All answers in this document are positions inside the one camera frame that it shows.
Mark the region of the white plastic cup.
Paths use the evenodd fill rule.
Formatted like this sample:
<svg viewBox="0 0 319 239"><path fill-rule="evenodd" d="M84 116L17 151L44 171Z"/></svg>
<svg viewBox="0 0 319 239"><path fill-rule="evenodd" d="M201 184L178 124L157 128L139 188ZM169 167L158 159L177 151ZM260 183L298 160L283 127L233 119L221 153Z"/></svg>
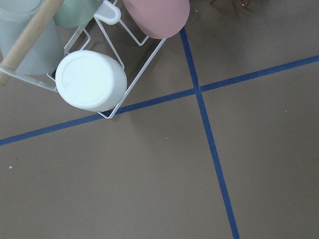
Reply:
<svg viewBox="0 0 319 239"><path fill-rule="evenodd" d="M114 108L127 89L121 64L110 56L89 50L65 56L56 69L55 83L65 102L91 112Z"/></svg>

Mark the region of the pink plastic cup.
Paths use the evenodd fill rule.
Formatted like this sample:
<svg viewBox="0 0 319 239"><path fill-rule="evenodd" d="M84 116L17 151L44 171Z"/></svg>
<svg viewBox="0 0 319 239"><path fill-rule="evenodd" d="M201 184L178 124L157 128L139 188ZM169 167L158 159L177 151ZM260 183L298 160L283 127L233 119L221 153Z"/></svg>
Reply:
<svg viewBox="0 0 319 239"><path fill-rule="evenodd" d="M153 39L177 34L190 13L188 0L124 0L123 4L140 30Z"/></svg>

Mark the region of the green plastic cup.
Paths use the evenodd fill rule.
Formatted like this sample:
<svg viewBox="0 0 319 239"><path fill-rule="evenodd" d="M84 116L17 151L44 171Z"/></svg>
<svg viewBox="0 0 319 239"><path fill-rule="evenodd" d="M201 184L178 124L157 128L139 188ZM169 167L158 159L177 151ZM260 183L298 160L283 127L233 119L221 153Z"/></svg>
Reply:
<svg viewBox="0 0 319 239"><path fill-rule="evenodd" d="M65 0L54 16L55 24L75 28L88 23L99 7L98 0Z"/></svg>

